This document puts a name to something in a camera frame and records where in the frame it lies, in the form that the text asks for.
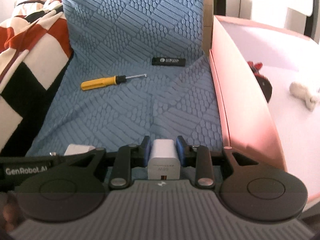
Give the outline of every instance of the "gray ribbed surface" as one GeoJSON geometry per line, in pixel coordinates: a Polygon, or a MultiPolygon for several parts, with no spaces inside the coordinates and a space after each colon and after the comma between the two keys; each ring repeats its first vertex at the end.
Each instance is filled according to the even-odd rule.
{"type": "Polygon", "coordinates": [[[241,220],[214,192],[198,190],[188,180],[158,183],[136,180],[129,189],[112,191],[83,219],[66,224],[28,220],[11,235],[17,240],[309,240],[314,235],[298,220],[276,225],[241,220]]]}

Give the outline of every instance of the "black device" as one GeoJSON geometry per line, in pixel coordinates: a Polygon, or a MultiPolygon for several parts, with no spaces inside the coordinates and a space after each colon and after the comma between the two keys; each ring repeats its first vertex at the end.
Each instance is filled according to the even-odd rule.
{"type": "Polygon", "coordinates": [[[296,219],[308,194],[295,176],[232,148],[213,152],[179,136],[181,166],[195,168],[194,180],[132,181],[131,169],[147,166],[151,147],[145,137],[117,152],[97,148],[71,156],[0,158],[0,189],[15,190],[26,217],[10,235],[16,240],[314,236],[296,219]],[[12,175],[20,168],[38,171],[36,165],[47,170],[12,175]]]}
{"type": "Polygon", "coordinates": [[[151,65],[184,67],[186,65],[186,59],[170,57],[153,57],[151,60],[151,65]]]}

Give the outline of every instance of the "blue blanket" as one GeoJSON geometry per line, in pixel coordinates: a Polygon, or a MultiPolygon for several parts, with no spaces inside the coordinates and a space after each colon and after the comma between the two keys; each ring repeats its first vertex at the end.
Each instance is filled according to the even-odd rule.
{"type": "Polygon", "coordinates": [[[151,139],[222,147],[217,98],[201,49],[203,0],[63,0],[75,51],[44,125],[27,155],[63,155],[68,145],[115,151],[151,139]],[[185,67],[152,66],[181,57],[185,67]],[[146,73],[118,86],[82,91],[87,80],[146,73]]]}

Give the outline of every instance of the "white fabric square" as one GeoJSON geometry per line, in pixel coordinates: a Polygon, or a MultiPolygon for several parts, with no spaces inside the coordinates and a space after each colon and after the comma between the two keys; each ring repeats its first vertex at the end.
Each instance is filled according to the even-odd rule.
{"type": "Polygon", "coordinates": [[[22,117],[0,96],[0,151],[21,121],[22,117]]]}
{"type": "Polygon", "coordinates": [[[61,48],[60,43],[53,36],[46,33],[23,62],[47,90],[68,62],[68,57],[61,48]]]}

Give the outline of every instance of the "yellow screwdriver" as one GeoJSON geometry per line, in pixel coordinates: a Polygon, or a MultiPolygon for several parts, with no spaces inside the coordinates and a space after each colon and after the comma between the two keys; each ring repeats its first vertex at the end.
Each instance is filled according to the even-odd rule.
{"type": "Polygon", "coordinates": [[[82,90],[89,90],[89,89],[95,89],[95,88],[102,88],[107,87],[111,85],[119,85],[120,83],[127,82],[130,78],[136,78],[136,77],[146,77],[147,74],[142,75],[135,75],[135,76],[113,76],[108,78],[99,78],[94,80],[89,80],[86,82],[81,83],[81,89],[82,90]]]}

